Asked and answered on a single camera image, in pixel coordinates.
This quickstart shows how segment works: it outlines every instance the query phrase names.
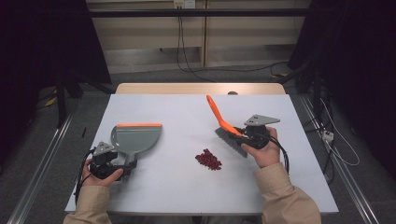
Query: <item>orange dustpan handle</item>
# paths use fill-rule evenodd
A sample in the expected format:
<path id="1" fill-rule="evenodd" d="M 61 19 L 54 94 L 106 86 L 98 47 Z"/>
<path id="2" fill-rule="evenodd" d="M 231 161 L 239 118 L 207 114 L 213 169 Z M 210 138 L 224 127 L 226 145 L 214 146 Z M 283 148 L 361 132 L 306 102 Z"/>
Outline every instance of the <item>orange dustpan handle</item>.
<path id="1" fill-rule="evenodd" d="M 220 114 L 220 112 L 219 112 L 219 110 L 218 110 L 218 107 L 216 106 L 215 102 L 213 101 L 213 99 L 212 99 L 212 97 L 211 97 L 210 95 L 207 95 L 207 96 L 206 96 L 206 100 L 207 100 L 207 102 L 209 103 L 210 108 L 212 109 L 213 114 L 215 114 L 216 119 L 218 120 L 219 125 L 220 125 L 220 127 L 221 127 L 222 129 L 224 129 L 224 130 L 227 131 L 227 132 L 234 133 L 234 134 L 236 134 L 236 135 L 238 135 L 238 136 L 243 136 L 243 135 L 242 135 L 240 132 L 238 132 L 231 124 L 227 123 L 227 122 L 221 117 L 221 114 Z"/>

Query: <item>white wire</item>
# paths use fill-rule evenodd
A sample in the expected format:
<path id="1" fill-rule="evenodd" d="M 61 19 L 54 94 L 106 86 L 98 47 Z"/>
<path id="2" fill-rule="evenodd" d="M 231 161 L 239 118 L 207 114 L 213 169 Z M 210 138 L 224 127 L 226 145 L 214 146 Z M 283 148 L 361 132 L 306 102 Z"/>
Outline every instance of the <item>white wire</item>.
<path id="1" fill-rule="evenodd" d="M 326 109 L 326 112 L 327 112 L 327 114 L 329 115 L 329 119 L 330 119 L 330 122 L 332 123 L 332 126 L 333 126 L 334 129 L 338 132 L 338 134 L 340 134 L 340 132 L 338 131 L 338 129 L 335 127 L 334 122 L 332 121 L 332 116 L 330 116 L 330 112 L 329 112 L 329 110 L 327 109 L 326 104 L 323 102 L 323 100 L 322 100 L 321 98 L 320 98 L 320 101 L 323 103 L 324 108 Z M 344 139 L 344 141 L 349 145 L 350 149 L 352 149 L 352 151 L 353 151 L 353 153 L 355 154 L 355 156 L 356 156 L 356 158 L 358 159 L 358 161 L 357 161 L 356 163 L 351 163 L 351 162 L 345 161 L 345 160 L 341 157 L 340 154 L 338 154 L 337 152 L 334 151 L 334 149 L 332 149 L 332 147 L 330 147 L 330 150 L 331 150 L 331 151 L 334 153 L 334 155 L 335 155 L 336 157 L 338 157 L 343 163 L 348 164 L 348 165 L 351 165 L 351 166 L 359 165 L 359 163 L 361 163 L 361 159 L 359 158 L 358 153 L 356 153 L 356 151 L 355 151 L 355 149 L 353 148 L 353 146 L 350 145 L 350 144 L 348 143 L 348 141 L 345 139 L 345 137 L 344 137 L 343 135 L 340 134 L 340 136 L 341 136 L 341 137 Z"/>

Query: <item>beige sleeve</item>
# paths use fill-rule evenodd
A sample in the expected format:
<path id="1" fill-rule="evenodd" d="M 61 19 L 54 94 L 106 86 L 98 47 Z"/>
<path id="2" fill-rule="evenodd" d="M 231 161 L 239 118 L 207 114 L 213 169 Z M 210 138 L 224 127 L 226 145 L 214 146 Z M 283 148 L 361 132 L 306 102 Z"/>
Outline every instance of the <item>beige sleeve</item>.
<path id="1" fill-rule="evenodd" d="M 106 223 L 111 224 L 107 215 L 109 192 L 107 187 L 87 186 L 82 187 L 78 196 L 75 214 L 64 218 L 67 223 Z"/>
<path id="2" fill-rule="evenodd" d="M 262 223 L 321 223 L 317 205 L 291 184 L 282 163 L 262 168 L 254 175 L 265 199 Z"/>

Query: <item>white table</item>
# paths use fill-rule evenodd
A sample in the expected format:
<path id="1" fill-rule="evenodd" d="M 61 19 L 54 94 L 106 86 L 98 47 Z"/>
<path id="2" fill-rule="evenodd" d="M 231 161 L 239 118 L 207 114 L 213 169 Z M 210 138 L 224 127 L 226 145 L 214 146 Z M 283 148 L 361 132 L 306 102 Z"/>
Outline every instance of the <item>white table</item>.
<path id="1" fill-rule="evenodd" d="M 253 114 L 278 118 L 272 124 L 288 151 L 290 178 L 317 203 L 321 213 L 338 212 L 317 159 L 288 95 L 212 95 L 223 118 L 233 126 Z M 123 122 L 160 122 L 157 144 L 142 154 L 127 184 L 110 189 L 109 213 L 130 215 L 258 215 L 263 199 L 253 172 L 256 162 L 244 159 L 214 131 L 219 127 L 204 94 L 115 94 L 92 143 L 110 143 L 111 129 Z M 209 171 L 195 155 L 209 148 L 222 162 Z M 66 211 L 75 210 L 72 194 Z"/>

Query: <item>red debris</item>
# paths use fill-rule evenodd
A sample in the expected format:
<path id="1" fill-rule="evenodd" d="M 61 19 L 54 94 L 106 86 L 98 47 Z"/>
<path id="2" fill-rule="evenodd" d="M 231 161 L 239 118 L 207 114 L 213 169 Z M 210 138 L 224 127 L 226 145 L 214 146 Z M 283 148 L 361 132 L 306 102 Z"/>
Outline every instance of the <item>red debris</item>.
<path id="1" fill-rule="evenodd" d="M 207 166 L 209 170 L 221 170 L 221 161 L 218 161 L 218 158 L 213 156 L 213 154 L 209 151 L 209 149 L 204 149 L 204 152 L 201 155 L 196 155 L 195 159 L 204 166 Z"/>

